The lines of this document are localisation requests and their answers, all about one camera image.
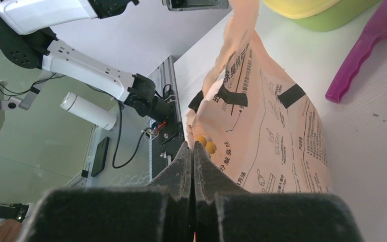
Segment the magenta plastic scoop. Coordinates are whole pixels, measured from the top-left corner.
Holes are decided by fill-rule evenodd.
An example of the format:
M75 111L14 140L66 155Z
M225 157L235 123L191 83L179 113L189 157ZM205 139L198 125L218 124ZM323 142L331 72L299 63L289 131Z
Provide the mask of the magenta plastic scoop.
M333 103L341 102L363 63L371 56L375 46L385 39L387 39L387 0L382 1L364 26L330 83L325 93L326 100Z

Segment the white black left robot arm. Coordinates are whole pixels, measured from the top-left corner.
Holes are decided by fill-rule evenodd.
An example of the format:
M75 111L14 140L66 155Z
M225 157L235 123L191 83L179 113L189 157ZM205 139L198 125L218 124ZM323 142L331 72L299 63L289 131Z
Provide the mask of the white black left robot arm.
M26 69L62 74L100 89L138 115L166 122L174 106L156 95L155 83L106 65L77 51L52 31L52 26L122 14L129 1L2 1L0 49Z

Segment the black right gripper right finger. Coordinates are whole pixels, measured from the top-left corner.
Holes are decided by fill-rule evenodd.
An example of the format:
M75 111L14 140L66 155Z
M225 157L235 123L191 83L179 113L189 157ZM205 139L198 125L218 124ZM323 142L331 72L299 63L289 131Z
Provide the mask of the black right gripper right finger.
M193 187L196 241L363 241L341 198L250 193L225 175L198 142Z

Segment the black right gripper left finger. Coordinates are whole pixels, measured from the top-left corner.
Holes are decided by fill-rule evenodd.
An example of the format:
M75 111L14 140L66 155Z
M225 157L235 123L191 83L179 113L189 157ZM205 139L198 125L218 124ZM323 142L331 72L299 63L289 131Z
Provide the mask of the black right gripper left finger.
M183 143L146 186L49 191L19 241L192 241L190 163Z

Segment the peach cat litter bag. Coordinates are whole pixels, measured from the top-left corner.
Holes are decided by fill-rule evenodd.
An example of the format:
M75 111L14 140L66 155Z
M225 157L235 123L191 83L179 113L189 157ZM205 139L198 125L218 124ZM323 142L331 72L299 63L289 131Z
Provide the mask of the peach cat litter bag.
M252 193L330 193L320 117L255 27L259 1L231 1L215 65L186 115L188 145Z

